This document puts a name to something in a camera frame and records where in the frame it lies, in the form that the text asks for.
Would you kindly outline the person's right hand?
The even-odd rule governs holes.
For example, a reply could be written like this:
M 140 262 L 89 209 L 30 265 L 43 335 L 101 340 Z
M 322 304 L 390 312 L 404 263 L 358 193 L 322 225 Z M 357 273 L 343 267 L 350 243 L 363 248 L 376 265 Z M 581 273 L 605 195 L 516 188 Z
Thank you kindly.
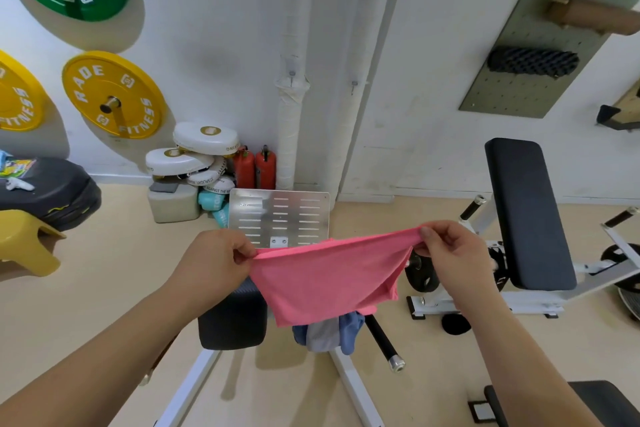
M 421 245 L 415 250 L 431 258 L 440 283 L 460 312 L 469 317 L 475 309 L 500 298 L 493 278 L 494 262 L 484 240 L 455 221 L 431 221 L 423 226 L 437 230 L 442 252 L 420 253 Z

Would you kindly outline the pink cloth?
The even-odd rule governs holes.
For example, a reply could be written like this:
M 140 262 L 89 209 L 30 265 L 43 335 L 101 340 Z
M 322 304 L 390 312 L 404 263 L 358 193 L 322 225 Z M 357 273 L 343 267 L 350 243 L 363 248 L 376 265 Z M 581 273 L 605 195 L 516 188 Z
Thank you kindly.
M 279 327 L 311 325 L 350 312 L 373 314 L 379 304 L 397 300 L 397 280 L 421 242 L 416 227 L 264 248 L 253 259 L 250 277 Z

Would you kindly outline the black weight plate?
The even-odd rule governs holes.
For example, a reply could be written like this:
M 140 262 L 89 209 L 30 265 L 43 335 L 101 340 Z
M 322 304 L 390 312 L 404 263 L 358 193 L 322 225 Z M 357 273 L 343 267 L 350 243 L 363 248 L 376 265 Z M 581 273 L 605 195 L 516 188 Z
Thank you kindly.
M 415 250 L 411 251 L 404 272 L 411 287 L 419 293 L 432 293 L 440 286 L 431 258 Z

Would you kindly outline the black textured seat pad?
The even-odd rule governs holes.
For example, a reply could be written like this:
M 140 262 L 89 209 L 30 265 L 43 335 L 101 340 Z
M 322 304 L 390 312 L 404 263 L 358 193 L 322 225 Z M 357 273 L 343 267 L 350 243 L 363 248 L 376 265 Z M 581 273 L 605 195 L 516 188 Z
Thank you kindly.
M 251 278 L 198 318 L 205 350 L 234 351 L 260 345 L 267 332 L 268 305 Z

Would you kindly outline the red fire extinguisher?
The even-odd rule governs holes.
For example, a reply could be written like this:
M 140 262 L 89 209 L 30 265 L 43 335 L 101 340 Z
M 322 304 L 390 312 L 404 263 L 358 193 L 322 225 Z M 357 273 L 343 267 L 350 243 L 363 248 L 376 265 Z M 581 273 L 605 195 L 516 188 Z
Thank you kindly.
M 276 189 L 277 158 L 267 145 L 255 154 L 255 187 L 265 190 Z
M 236 188 L 255 188 L 256 174 L 254 154 L 247 146 L 240 146 L 232 160 Z

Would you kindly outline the pale grey box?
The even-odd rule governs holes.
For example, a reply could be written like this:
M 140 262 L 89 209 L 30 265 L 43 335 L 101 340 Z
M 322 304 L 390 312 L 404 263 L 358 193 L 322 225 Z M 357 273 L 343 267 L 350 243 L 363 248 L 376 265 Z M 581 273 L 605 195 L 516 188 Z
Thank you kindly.
M 178 223 L 200 217 L 199 188 L 182 181 L 155 181 L 147 198 L 156 223 Z

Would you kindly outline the black round rubber foot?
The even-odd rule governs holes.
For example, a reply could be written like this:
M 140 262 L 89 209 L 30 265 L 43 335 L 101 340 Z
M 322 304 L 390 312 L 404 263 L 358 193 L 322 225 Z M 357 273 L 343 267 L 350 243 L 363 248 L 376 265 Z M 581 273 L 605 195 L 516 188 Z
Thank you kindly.
M 444 314 L 441 318 L 441 326 L 448 335 L 462 335 L 472 329 L 468 319 L 460 313 Z

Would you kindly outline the grey cloth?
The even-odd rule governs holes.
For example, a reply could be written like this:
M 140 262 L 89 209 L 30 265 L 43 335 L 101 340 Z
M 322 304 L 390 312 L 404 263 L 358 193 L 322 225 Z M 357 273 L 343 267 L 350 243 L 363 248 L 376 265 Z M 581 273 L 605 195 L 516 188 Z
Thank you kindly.
M 339 318 L 326 319 L 307 326 L 306 347 L 313 353 L 324 353 L 340 346 Z

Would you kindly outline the grey pegboard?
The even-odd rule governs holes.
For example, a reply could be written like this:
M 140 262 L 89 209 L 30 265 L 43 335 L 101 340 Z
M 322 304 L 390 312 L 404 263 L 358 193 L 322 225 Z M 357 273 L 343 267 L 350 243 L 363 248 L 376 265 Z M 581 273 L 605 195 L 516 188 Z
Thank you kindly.
M 640 0 L 594 0 L 634 10 Z M 543 16 L 548 0 L 518 0 L 485 62 L 460 105 L 460 110 L 541 119 L 586 67 L 612 34 L 560 27 Z M 580 65 L 570 75 L 511 75 L 489 71 L 486 61 L 497 46 L 572 51 Z

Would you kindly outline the yellow weight plate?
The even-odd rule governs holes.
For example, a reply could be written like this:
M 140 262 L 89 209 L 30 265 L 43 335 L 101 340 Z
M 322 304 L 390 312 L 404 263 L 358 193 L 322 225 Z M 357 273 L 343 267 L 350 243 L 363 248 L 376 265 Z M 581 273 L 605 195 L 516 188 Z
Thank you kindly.
M 0 50 L 0 130 L 35 130 L 44 123 L 49 106 L 49 96 L 37 78 Z
M 147 139 L 164 124 L 167 105 L 153 79 L 128 59 L 87 51 L 64 65 L 68 99 L 91 124 L 125 139 Z

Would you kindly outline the colourful packet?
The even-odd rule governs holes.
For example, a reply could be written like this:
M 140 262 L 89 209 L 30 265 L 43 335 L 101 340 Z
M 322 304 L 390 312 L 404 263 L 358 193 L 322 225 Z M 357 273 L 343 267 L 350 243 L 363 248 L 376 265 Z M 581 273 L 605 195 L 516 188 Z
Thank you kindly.
M 36 159 L 0 159 L 0 179 L 21 178 L 36 162 Z

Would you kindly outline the black cushion pad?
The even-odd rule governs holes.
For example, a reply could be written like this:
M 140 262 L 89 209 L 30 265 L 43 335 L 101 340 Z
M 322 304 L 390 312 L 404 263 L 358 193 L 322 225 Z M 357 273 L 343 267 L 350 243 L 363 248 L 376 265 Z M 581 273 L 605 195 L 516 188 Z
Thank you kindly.
M 569 385 L 604 427 L 640 427 L 640 411 L 611 382 L 577 381 L 569 382 Z M 509 427 L 492 385 L 485 386 L 484 397 L 492 406 L 496 425 Z

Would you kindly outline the white bench machine frame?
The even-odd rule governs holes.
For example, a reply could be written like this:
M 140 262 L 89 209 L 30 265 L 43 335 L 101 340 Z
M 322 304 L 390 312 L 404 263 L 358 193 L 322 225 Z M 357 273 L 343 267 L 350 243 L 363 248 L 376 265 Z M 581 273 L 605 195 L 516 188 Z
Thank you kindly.
M 479 236 L 494 220 L 498 218 L 492 195 L 468 221 L 459 222 Z M 577 286 L 571 291 L 527 291 L 517 288 L 511 283 L 502 239 L 487 240 L 488 253 L 495 264 L 495 283 L 511 311 L 515 314 L 557 318 L 566 303 L 608 286 L 638 292 L 631 281 L 640 283 L 640 245 L 628 243 L 615 228 L 604 227 L 603 223 L 601 227 L 613 241 L 613 245 L 604 251 L 597 262 L 573 262 Z

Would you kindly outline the white machine base frame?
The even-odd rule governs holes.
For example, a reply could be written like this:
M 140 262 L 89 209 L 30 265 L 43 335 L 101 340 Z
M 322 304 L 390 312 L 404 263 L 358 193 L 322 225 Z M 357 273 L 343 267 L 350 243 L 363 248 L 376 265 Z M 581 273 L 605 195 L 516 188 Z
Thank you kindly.
M 200 352 L 153 427 L 181 427 L 220 354 L 219 350 L 202 350 Z M 330 356 L 363 427 L 385 427 L 385 423 L 365 388 L 353 361 L 340 349 L 330 351 Z

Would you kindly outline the black wall bracket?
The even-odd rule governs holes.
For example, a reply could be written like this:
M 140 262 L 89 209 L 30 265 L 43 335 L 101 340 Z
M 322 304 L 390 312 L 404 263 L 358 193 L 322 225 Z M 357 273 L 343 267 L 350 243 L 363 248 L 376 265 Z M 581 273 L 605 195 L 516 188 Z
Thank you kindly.
M 616 131 L 640 130 L 640 121 L 622 123 L 614 119 L 621 113 L 622 110 L 618 107 L 601 105 L 596 116 L 596 124 Z

